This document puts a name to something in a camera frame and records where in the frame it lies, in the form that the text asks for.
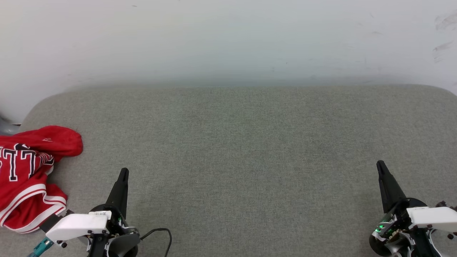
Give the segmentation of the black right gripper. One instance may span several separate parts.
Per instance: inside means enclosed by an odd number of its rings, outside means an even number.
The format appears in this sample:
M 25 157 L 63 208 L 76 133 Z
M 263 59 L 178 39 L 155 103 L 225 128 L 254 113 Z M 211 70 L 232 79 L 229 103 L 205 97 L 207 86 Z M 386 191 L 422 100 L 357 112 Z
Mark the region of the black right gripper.
M 370 247 L 382 257 L 443 257 L 432 241 L 436 230 L 412 225 L 408 210 L 428 208 L 415 198 L 406 198 L 384 161 L 377 161 L 378 181 L 385 216 L 370 236 Z

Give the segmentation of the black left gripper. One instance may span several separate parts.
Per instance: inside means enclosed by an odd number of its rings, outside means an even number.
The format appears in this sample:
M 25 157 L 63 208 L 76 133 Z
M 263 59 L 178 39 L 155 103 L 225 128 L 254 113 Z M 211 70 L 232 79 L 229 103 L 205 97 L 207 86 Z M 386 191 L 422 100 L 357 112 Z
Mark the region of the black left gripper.
M 90 210 L 91 214 L 106 214 L 109 218 L 102 232 L 88 236 L 87 257 L 136 257 L 140 243 L 139 230 L 127 221 L 129 170 L 122 168 L 106 204 Z

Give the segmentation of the red basketball jersey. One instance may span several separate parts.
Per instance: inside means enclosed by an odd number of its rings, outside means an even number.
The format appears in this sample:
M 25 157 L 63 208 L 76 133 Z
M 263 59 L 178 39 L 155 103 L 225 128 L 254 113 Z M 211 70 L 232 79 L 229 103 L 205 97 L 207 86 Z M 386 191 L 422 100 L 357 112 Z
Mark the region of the red basketball jersey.
M 0 136 L 0 227 L 31 233 L 64 211 L 67 195 L 48 176 L 62 158 L 82 151 L 81 135 L 67 127 Z

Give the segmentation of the grey fabric sofa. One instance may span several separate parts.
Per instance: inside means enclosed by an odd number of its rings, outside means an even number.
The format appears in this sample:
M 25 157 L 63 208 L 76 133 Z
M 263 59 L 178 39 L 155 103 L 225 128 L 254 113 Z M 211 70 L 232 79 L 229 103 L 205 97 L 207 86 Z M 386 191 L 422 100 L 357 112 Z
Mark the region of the grey fabric sofa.
M 457 205 L 457 96 L 431 86 L 84 89 L 21 124 L 80 133 L 50 181 L 87 213 L 130 171 L 127 222 L 169 257 L 377 257 L 376 162 L 406 196 Z

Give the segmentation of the grey metal pipe frame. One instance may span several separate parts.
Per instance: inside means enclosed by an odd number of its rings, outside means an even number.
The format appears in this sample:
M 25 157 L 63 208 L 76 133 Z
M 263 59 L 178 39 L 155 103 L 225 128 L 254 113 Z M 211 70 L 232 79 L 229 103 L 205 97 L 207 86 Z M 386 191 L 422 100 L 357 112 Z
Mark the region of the grey metal pipe frame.
M 19 132 L 21 124 L 13 124 L 0 115 L 0 136 L 12 136 Z

